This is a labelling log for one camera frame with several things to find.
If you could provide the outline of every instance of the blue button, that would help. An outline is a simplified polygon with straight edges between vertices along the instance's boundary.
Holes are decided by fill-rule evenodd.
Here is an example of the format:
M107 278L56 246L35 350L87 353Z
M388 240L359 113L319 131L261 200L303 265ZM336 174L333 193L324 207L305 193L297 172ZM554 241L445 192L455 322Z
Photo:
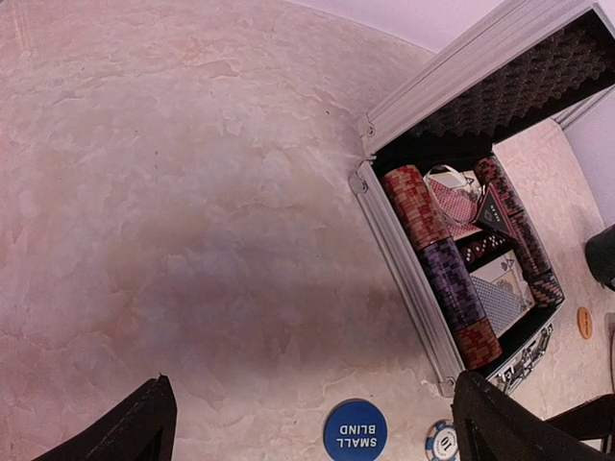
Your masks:
M367 400L348 400L325 423L325 449L333 461L374 461L386 444L386 420Z

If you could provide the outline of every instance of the white poker chip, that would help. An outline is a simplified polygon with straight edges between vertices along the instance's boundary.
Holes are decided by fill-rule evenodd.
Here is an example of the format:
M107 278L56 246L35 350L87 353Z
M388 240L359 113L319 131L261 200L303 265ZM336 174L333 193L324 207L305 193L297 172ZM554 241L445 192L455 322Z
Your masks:
M460 461L457 434L453 422L434 423L425 439L425 454L429 461Z

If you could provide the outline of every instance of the white wall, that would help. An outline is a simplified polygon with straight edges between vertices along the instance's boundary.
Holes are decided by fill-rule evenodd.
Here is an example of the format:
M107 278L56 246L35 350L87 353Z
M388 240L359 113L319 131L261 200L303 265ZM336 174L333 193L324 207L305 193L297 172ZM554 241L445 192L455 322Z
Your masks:
M502 0L287 0L438 52Z
M615 224L615 93L566 131L607 226Z

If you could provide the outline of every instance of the poker chip case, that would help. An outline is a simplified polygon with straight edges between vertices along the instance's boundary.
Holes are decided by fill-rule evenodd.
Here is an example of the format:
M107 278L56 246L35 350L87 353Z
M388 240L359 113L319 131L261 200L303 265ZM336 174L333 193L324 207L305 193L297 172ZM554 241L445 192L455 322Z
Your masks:
M468 368L512 392L546 353L564 298L513 184L503 208L540 308L496 340L480 304L463 310L477 295L459 267L458 245L420 184L401 186L400 178L411 183L446 164L506 188L494 144L615 85L614 23L610 0L506 1L359 121L367 158L350 186L445 397ZM429 217L419 223L417 213ZM463 342L476 338L483 344L467 353Z

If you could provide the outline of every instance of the marble floor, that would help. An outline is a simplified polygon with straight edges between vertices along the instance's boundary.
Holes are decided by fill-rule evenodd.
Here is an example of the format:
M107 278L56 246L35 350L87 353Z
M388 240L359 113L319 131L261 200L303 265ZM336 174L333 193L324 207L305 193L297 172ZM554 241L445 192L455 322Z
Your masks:
M347 178L357 119L430 56L276 0L1 1L0 458L163 373L175 460L326 460L349 398L384 413L382 460L422 459L450 401ZM515 395L544 417L610 390L603 222L555 123L497 152L568 297Z

